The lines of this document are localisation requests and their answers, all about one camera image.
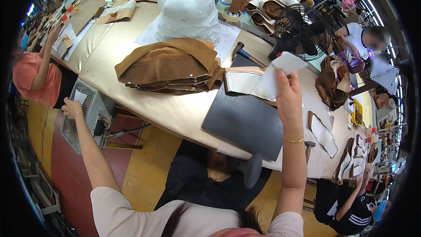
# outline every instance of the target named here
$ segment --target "face mask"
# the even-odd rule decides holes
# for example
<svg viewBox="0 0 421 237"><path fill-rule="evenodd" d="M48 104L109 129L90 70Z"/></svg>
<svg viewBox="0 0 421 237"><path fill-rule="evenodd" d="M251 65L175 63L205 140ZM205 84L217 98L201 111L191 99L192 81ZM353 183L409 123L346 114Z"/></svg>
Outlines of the face mask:
<svg viewBox="0 0 421 237"><path fill-rule="evenodd" d="M381 220L383 212L384 212L384 208L386 208L386 203L387 203L387 200L382 201L379 204L379 206L377 206L376 210L374 211L373 219L375 222Z"/></svg>
<svg viewBox="0 0 421 237"><path fill-rule="evenodd" d="M21 50L21 52L19 52L19 54L22 54L22 53L24 53L24 51L27 49L27 47L28 47L28 35L25 33L24 34L24 37L22 38L22 41L21 41L21 43L19 44L19 46L21 46L22 47L22 50Z"/></svg>

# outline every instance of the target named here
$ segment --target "masking tape roll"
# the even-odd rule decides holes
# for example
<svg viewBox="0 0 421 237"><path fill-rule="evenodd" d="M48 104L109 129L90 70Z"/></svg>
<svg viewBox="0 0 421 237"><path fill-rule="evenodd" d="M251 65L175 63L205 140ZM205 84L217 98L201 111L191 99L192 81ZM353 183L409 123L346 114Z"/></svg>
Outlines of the masking tape roll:
<svg viewBox="0 0 421 237"><path fill-rule="evenodd" d="M238 12L238 17L231 17L230 14L231 12L229 11L230 7L226 7L224 8L224 10L222 11L222 17L228 21L228 22L237 22L240 21L241 17L243 16L243 14L239 11Z"/></svg>

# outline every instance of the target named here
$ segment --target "black fan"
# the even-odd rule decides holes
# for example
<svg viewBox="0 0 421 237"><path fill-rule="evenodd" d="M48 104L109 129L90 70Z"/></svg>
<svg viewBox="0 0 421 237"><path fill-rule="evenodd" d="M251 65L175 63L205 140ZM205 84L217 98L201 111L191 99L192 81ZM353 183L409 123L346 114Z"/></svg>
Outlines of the black fan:
<svg viewBox="0 0 421 237"><path fill-rule="evenodd" d="M323 21L317 10L302 4L282 10L275 21L274 34L278 38L269 58L273 60L288 51L303 61L319 59L330 45L330 35Z"/></svg>

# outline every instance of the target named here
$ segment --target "metal mesh box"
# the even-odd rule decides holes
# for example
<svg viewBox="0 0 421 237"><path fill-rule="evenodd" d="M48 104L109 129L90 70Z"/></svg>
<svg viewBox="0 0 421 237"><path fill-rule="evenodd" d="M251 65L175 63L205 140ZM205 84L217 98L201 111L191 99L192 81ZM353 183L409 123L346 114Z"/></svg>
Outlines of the metal mesh box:
<svg viewBox="0 0 421 237"><path fill-rule="evenodd" d="M81 81L79 78L73 86L69 99L74 100L76 89L87 95L82 104L82 110L86 124L93 135L99 115L103 115L107 119L110 119L110 112L114 106L114 101L111 98L102 95L96 89ZM69 119L67 116L64 116L60 133L69 145L76 151L76 153L80 155L81 151L79 138L77 136L76 122L73 119ZM102 137L97 136L94 137L94 139L96 143L100 145Z"/></svg>

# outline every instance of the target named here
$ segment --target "white t-shirt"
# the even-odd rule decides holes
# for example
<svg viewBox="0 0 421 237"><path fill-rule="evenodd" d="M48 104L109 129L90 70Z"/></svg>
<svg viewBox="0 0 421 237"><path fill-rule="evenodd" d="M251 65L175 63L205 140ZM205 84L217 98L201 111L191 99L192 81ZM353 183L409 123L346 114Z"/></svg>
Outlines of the white t-shirt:
<svg viewBox="0 0 421 237"><path fill-rule="evenodd" d="M93 219L99 236L159 237L171 213L185 201L174 200L153 212L132 209L118 191L97 187L91 192ZM271 223L269 236L303 237L303 218L295 212L279 214ZM174 236L208 237L226 228L239 227L237 212L191 204L180 218Z"/></svg>
<svg viewBox="0 0 421 237"><path fill-rule="evenodd" d="M357 47L358 51L360 52L361 58L367 60L368 49L362 43L362 32L364 31L359 24L357 23L349 23L346 25L346 30L348 30L348 36L345 38L349 40L355 47ZM345 47L345 55L348 61L352 60L352 50L350 47Z"/></svg>

